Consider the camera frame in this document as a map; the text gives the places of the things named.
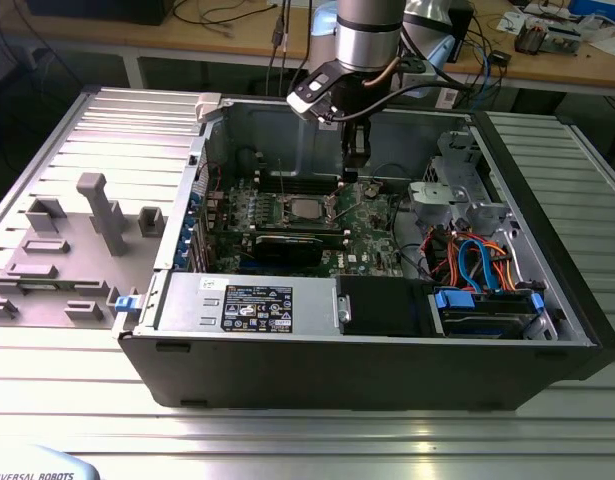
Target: aluminum profile table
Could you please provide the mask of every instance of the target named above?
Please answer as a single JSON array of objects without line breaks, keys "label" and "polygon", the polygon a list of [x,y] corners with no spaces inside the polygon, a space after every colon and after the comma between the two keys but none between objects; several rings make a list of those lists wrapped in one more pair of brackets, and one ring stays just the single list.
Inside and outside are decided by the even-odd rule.
[{"label": "aluminum profile table", "polygon": [[[0,252],[16,241],[12,232],[26,228],[20,202],[40,188],[52,162],[76,155],[68,157],[73,168],[85,166],[85,154],[65,150],[81,148],[69,145],[74,134],[91,132],[92,123],[94,131],[113,131],[104,126],[110,121],[192,137],[194,101],[195,95],[147,91],[82,95],[1,206]],[[162,102],[171,111],[157,113]],[[107,108],[99,110],[101,103]],[[491,115],[615,328],[615,177],[575,127],[558,127],[552,117],[522,118]],[[123,148],[105,174],[157,158],[149,157],[153,145],[142,145],[146,156]],[[174,152],[158,157],[156,167],[184,160]],[[120,192],[160,192],[163,208],[172,201],[173,192],[141,181],[147,183]],[[110,198],[125,201],[123,208],[137,200]],[[202,411],[156,404],[109,331],[0,327],[5,441],[72,453],[107,480],[615,478],[615,363],[586,382],[558,383],[515,413]]]}]

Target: desk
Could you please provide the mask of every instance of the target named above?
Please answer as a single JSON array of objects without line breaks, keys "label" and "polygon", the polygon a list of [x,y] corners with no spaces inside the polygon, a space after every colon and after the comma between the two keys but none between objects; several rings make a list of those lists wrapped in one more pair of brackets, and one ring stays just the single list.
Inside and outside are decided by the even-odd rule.
[{"label": "desk", "polygon": [[[208,5],[208,0],[201,0]],[[572,93],[615,96],[615,57],[587,44],[577,57],[540,54],[522,55],[514,52],[513,36],[498,32],[496,15],[511,9],[506,0],[474,0],[483,32],[494,48],[512,54],[504,86],[536,90],[555,90]],[[56,49],[71,49],[94,53],[119,55],[123,58],[129,84],[144,88],[144,79],[138,59],[141,57],[173,58],[192,61],[266,65],[271,53],[271,31],[278,15],[274,9],[234,22],[233,38],[210,32],[197,25],[189,25],[170,16],[157,27],[128,23],[80,20],[55,17],[32,17],[32,26]],[[215,0],[212,6],[230,5],[230,0]],[[247,2],[235,10],[234,15],[264,7],[265,0]],[[198,18],[195,2],[180,9],[185,18]],[[38,47],[38,40],[30,36],[11,0],[1,0],[1,26],[8,41],[24,47]],[[216,14],[215,18],[225,18]],[[307,42],[307,10],[295,8],[291,15],[288,42],[289,68],[295,68],[304,56]],[[456,64],[448,64],[446,71],[458,80],[476,75],[480,65],[471,48],[464,48]]]},{"label": "desk", "polygon": [[[29,23],[52,48],[122,57],[132,88],[145,87],[139,64],[141,57],[267,65],[271,54],[271,33],[279,13],[279,9],[273,9],[237,20],[233,22],[233,38],[226,38],[199,25],[184,23],[173,15],[162,25],[147,26],[102,20],[34,17],[29,14],[24,0],[17,0],[17,3]],[[233,4],[233,0],[201,0],[205,10]],[[239,8],[210,14],[210,18],[230,18],[265,6],[265,0],[252,0]],[[183,5],[178,13],[184,18],[198,20],[195,0]],[[20,19],[11,0],[0,2],[0,24],[9,44],[30,49],[42,47]],[[307,45],[307,9],[292,9],[290,27],[286,66],[296,68],[305,55]]]},{"label": "desk", "polygon": [[[514,36],[496,30],[500,16],[512,9],[506,0],[474,0],[476,18],[494,49],[512,56],[503,86],[533,90],[615,96],[615,57],[584,43],[577,56],[541,53],[525,55],[514,50]],[[478,31],[472,21],[470,30]],[[457,80],[477,74],[480,64],[472,49],[465,46],[458,62],[445,71]]]}]

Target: electronic equipment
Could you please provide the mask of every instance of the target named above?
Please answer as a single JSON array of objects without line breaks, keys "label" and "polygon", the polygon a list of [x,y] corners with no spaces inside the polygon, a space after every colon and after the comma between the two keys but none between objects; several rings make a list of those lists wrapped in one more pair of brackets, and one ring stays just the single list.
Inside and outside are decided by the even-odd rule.
[{"label": "electronic equipment", "polygon": [[582,37],[573,27],[550,20],[528,18],[514,40],[517,52],[535,55],[547,53],[575,54],[582,44]]},{"label": "electronic equipment", "polygon": [[447,62],[456,63],[467,36],[469,24],[474,16],[474,7],[468,0],[452,0],[448,14],[449,20],[451,20],[451,35],[454,37],[455,43],[447,58]]},{"label": "electronic equipment", "polygon": [[160,25],[175,0],[26,0],[32,15]]},{"label": "electronic equipment", "polygon": [[[514,409],[615,359],[615,294],[585,283],[615,256],[571,234],[614,225],[615,184],[580,133],[410,108],[373,128],[345,182],[340,128],[284,102],[83,93],[0,206],[0,327],[111,327],[172,407]],[[566,193],[592,187],[610,212]]]},{"label": "electronic equipment", "polygon": [[513,409],[615,358],[498,117],[383,112],[375,163],[344,182],[339,132],[281,103],[197,111],[154,276],[114,326],[159,403]]}]

